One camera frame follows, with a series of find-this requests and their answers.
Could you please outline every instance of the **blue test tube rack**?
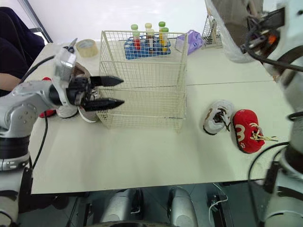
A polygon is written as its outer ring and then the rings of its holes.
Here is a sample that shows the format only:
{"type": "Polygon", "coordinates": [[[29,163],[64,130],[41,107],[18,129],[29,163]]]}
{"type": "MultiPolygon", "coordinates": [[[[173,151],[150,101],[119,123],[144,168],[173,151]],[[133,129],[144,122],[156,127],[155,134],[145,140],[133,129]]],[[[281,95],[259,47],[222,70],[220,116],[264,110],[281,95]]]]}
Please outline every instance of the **blue test tube rack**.
{"type": "Polygon", "coordinates": [[[152,57],[152,56],[159,56],[159,55],[168,55],[171,53],[170,51],[170,41],[168,40],[167,43],[167,51],[163,52],[159,41],[159,37],[155,36],[154,40],[153,40],[153,54],[149,53],[149,47],[148,47],[148,42],[146,40],[146,35],[141,35],[140,36],[140,49],[137,50],[134,42],[133,42],[134,38],[133,37],[129,37],[127,39],[127,41],[124,43],[124,50],[125,50],[125,56],[126,59],[130,60],[130,59],[136,59],[136,58],[148,58],[148,57],[152,57]]]}

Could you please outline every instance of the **table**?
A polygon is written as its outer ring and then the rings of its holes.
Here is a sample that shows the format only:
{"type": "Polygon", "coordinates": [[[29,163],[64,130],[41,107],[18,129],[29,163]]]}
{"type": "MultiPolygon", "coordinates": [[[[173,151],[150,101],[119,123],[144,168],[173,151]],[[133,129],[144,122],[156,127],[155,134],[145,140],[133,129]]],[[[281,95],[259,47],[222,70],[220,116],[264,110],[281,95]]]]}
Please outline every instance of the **table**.
{"type": "MultiPolygon", "coordinates": [[[[48,44],[34,64],[59,50],[48,44]]],[[[98,56],[78,62],[98,75],[98,56]]],[[[46,62],[28,79],[52,77],[46,62]]],[[[180,133],[163,129],[107,129],[78,115],[49,118],[42,154],[34,171],[32,193],[86,192],[131,187],[240,181],[247,179],[257,154],[238,150],[235,133],[210,136],[201,130],[209,105],[216,99],[234,103],[235,110],[256,112],[266,136],[287,141],[292,112],[279,86],[259,62],[230,62],[222,49],[197,50],[188,57],[187,118],[180,133]]],[[[35,158],[45,123],[38,119],[29,150],[35,158]]],[[[274,144],[266,142],[263,148],[274,144]]],[[[262,178],[274,151],[256,163],[254,178],[262,178]]]]}

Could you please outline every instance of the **metal wire rack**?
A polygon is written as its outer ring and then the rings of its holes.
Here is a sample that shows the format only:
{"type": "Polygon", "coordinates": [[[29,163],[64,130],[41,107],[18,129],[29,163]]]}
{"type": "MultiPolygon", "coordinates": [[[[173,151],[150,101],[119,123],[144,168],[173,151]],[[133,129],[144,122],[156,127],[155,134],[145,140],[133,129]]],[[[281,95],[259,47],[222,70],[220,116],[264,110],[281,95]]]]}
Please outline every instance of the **metal wire rack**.
{"type": "Polygon", "coordinates": [[[125,103],[98,112],[98,116],[109,128],[179,130],[186,112],[187,35],[165,33],[151,38],[146,32],[139,33],[135,44],[131,31],[102,31],[99,74],[120,77],[124,83],[100,88],[98,92],[101,97],[122,99],[125,103]],[[178,51],[180,46],[175,48],[179,35],[186,36],[183,51],[178,51]]]}
{"type": "Polygon", "coordinates": [[[202,38],[205,41],[202,48],[222,46],[220,28],[216,20],[210,15],[207,15],[202,38]]]}

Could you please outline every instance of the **masking tape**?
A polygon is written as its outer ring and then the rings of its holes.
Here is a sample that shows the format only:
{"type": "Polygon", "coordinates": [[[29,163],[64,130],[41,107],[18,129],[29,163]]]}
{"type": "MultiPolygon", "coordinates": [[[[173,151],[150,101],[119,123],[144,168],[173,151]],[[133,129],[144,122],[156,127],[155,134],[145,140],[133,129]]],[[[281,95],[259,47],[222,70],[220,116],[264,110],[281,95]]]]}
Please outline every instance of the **masking tape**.
{"type": "Polygon", "coordinates": [[[98,53],[96,42],[92,39],[84,39],[77,42],[76,48],[83,58],[89,58],[98,53]]]}

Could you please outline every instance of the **black cable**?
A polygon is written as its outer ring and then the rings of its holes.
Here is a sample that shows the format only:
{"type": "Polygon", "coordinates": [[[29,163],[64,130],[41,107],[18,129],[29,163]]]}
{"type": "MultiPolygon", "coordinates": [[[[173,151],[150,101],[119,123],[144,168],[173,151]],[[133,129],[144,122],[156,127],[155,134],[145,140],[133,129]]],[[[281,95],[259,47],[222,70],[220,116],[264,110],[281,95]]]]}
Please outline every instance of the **black cable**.
{"type": "Polygon", "coordinates": [[[303,111],[301,112],[296,112],[296,113],[292,113],[290,115],[287,116],[287,118],[289,120],[291,120],[292,122],[297,118],[297,117],[303,117],[303,111]]]}
{"type": "Polygon", "coordinates": [[[73,217],[73,215],[74,215],[74,212],[75,212],[75,210],[76,210],[77,202],[78,202],[78,197],[75,199],[74,205],[73,205],[72,210],[71,210],[70,217],[68,218],[68,221],[67,221],[65,227],[70,227],[70,226],[71,226],[71,219],[72,219],[72,217],[73,217]]]}
{"type": "Polygon", "coordinates": [[[274,156],[273,156],[273,159],[272,159],[272,162],[275,161],[276,157],[282,152],[283,149],[279,150],[274,156]]]}
{"type": "Polygon", "coordinates": [[[258,217],[258,211],[257,211],[257,206],[256,206],[256,202],[255,202],[255,198],[254,198],[254,195],[253,195],[253,191],[252,191],[252,187],[251,187],[251,179],[250,179],[250,175],[251,175],[251,170],[254,166],[254,164],[256,163],[257,159],[262,156],[266,151],[272,149],[272,148],[275,148],[275,147],[279,147],[279,146],[284,146],[284,145],[288,145],[289,142],[282,142],[282,143],[277,143],[277,144],[274,144],[266,149],[264,149],[262,152],[260,152],[256,157],[255,159],[252,161],[251,165],[250,165],[250,168],[249,168],[249,171],[248,171],[248,190],[249,190],[249,195],[250,195],[250,201],[251,201],[251,205],[252,205],[252,209],[253,209],[253,214],[254,214],[254,218],[255,218],[255,221],[256,221],[256,224],[257,226],[259,225],[259,222],[260,222],[260,219],[258,217]]]}
{"type": "Polygon", "coordinates": [[[260,55],[257,55],[252,49],[250,49],[250,39],[251,39],[252,35],[257,31],[258,31],[257,28],[254,27],[246,35],[245,49],[251,57],[253,57],[254,59],[256,59],[256,60],[258,60],[262,63],[267,63],[267,64],[270,64],[270,65],[276,65],[276,66],[284,68],[284,69],[290,69],[290,70],[303,72],[303,67],[288,64],[288,63],[285,63],[285,62],[282,62],[282,61],[275,61],[275,60],[272,60],[272,59],[264,58],[260,55]]]}
{"type": "Polygon", "coordinates": [[[29,168],[30,169],[33,169],[33,162],[32,162],[32,158],[31,158],[31,156],[29,156],[29,168]]]}
{"type": "Polygon", "coordinates": [[[46,135],[47,135],[47,130],[48,130],[48,121],[47,121],[47,116],[46,116],[46,112],[44,112],[44,119],[45,119],[45,129],[44,129],[44,135],[43,135],[43,138],[42,138],[42,142],[41,142],[41,145],[40,145],[40,149],[38,151],[38,154],[35,158],[35,161],[34,161],[34,164],[33,164],[33,169],[35,168],[36,164],[37,164],[37,161],[40,157],[40,154],[41,154],[41,151],[42,151],[42,148],[43,148],[43,145],[44,145],[44,142],[45,142],[45,138],[46,138],[46,135]]]}
{"type": "Polygon", "coordinates": [[[3,214],[4,216],[8,217],[10,219],[11,224],[14,223],[13,218],[6,212],[0,210],[0,214],[3,214]]]}
{"type": "Polygon", "coordinates": [[[42,65],[44,62],[47,62],[47,61],[53,59],[54,57],[55,57],[55,55],[50,56],[50,57],[48,57],[48,58],[45,58],[45,59],[43,59],[42,61],[40,61],[38,64],[36,64],[36,65],[34,65],[33,67],[31,67],[31,68],[26,72],[26,74],[22,77],[22,79],[20,80],[19,84],[23,83],[23,82],[26,80],[26,78],[28,78],[28,76],[29,76],[33,71],[35,71],[40,65],[42,65]]]}

